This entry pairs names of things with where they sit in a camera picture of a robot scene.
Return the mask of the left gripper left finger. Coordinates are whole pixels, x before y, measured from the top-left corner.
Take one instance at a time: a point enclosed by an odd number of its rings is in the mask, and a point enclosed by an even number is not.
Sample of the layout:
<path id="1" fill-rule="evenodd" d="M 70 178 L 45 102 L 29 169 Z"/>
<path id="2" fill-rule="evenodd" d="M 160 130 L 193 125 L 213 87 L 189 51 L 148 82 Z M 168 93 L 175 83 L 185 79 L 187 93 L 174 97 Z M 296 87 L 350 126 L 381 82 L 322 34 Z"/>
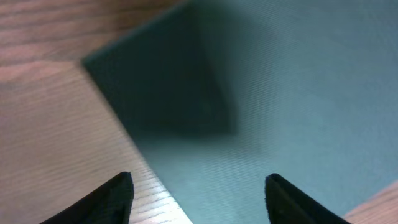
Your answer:
<path id="1" fill-rule="evenodd" d="M 134 198 L 129 172 L 121 172 L 42 224 L 128 224 Z"/>

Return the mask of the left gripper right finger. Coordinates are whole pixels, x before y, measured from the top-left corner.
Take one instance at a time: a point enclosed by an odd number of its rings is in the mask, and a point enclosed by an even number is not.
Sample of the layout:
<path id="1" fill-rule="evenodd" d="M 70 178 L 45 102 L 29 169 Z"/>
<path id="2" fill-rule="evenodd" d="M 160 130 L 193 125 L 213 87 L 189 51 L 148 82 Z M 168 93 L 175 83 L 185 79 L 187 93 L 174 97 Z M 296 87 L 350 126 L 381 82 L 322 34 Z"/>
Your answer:
<path id="1" fill-rule="evenodd" d="M 349 224 L 279 174 L 266 177 L 264 193 L 271 224 Z"/>

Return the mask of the black gift box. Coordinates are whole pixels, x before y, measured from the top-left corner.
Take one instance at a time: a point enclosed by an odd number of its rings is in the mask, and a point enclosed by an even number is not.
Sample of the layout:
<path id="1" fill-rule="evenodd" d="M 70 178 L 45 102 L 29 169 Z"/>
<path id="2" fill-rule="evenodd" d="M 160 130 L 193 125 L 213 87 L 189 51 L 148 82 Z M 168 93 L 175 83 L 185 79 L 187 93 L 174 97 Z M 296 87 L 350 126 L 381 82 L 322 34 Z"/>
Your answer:
<path id="1" fill-rule="evenodd" d="M 278 173 L 342 215 L 397 179 L 397 2 L 184 1 L 82 61 L 193 223 Z"/>

